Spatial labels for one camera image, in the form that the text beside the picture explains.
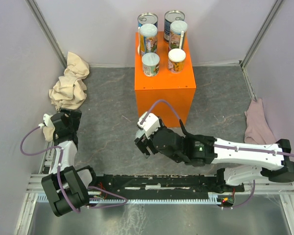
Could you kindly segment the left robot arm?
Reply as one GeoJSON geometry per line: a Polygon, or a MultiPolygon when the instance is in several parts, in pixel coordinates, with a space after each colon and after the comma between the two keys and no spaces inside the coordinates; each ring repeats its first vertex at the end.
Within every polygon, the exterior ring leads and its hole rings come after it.
{"type": "Polygon", "coordinates": [[[58,217],[71,211],[80,212],[81,207],[90,202],[88,191],[98,187],[98,178],[90,166],[74,168],[81,116],[80,110],[61,108],[50,117],[56,158],[50,174],[42,178],[41,183],[51,209],[58,217]]]}

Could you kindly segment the yellow labelled can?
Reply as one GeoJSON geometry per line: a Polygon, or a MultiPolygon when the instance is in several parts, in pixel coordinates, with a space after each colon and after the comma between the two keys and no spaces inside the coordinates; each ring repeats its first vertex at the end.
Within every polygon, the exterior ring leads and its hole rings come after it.
{"type": "Polygon", "coordinates": [[[155,25],[147,23],[139,28],[139,54],[157,53],[158,29],[155,25]]]}

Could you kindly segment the blue tall tin can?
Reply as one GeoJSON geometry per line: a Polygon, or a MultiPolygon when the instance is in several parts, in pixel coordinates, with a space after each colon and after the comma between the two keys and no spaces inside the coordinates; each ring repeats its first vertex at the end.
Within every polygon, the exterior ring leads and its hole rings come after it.
{"type": "Polygon", "coordinates": [[[145,24],[153,24],[158,27],[158,16],[154,13],[146,12],[142,13],[137,18],[138,27],[141,27],[145,24]]]}

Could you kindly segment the white lid small can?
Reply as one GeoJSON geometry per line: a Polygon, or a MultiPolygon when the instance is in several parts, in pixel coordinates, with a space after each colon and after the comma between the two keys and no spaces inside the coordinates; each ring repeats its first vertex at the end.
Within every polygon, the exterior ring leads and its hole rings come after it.
{"type": "Polygon", "coordinates": [[[186,53],[184,50],[175,48],[168,52],[168,69],[172,73],[179,73],[185,65],[186,53]]]}

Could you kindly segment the colourful can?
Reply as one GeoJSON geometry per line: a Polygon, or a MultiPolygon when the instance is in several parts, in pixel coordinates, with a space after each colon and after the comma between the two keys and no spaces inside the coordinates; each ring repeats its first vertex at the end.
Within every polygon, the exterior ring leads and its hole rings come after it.
{"type": "Polygon", "coordinates": [[[169,51],[175,48],[184,49],[188,25],[185,21],[174,21],[170,25],[169,51]]]}

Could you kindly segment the grey lid can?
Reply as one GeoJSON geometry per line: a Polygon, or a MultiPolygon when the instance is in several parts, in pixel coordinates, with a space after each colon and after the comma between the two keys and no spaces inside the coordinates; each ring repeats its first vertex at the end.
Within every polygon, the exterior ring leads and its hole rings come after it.
{"type": "Polygon", "coordinates": [[[148,77],[158,74],[160,68],[160,57],[158,54],[149,52],[142,56],[143,73],[148,77]]]}

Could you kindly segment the yellow can white lid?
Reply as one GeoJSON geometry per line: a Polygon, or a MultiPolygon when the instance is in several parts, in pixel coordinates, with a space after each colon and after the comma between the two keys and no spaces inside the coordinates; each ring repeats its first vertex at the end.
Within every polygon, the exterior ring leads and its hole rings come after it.
{"type": "Polygon", "coordinates": [[[139,129],[137,132],[136,132],[136,135],[135,135],[135,140],[136,139],[143,139],[145,137],[145,131],[144,130],[141,130],[139,129]]]}

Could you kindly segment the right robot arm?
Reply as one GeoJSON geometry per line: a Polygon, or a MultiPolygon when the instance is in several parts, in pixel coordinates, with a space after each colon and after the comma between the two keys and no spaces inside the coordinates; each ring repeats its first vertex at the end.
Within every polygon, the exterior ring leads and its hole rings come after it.
{"type": "Polygon", "coordinates": [[[161,153],[176,163],[194,167],[237,164],[238,167],[223,169],[223,175],[215,179],[215,186],[220,191],[262,178],[274,183],[294,182],[294,162],[290,160],[291,145],[287,139],[274,144],[254,145],[193,135],[185,129],[182,132],[183,136],[165,126],[151,135],[138,130],[134,142],[146,157],[161,153]]]}

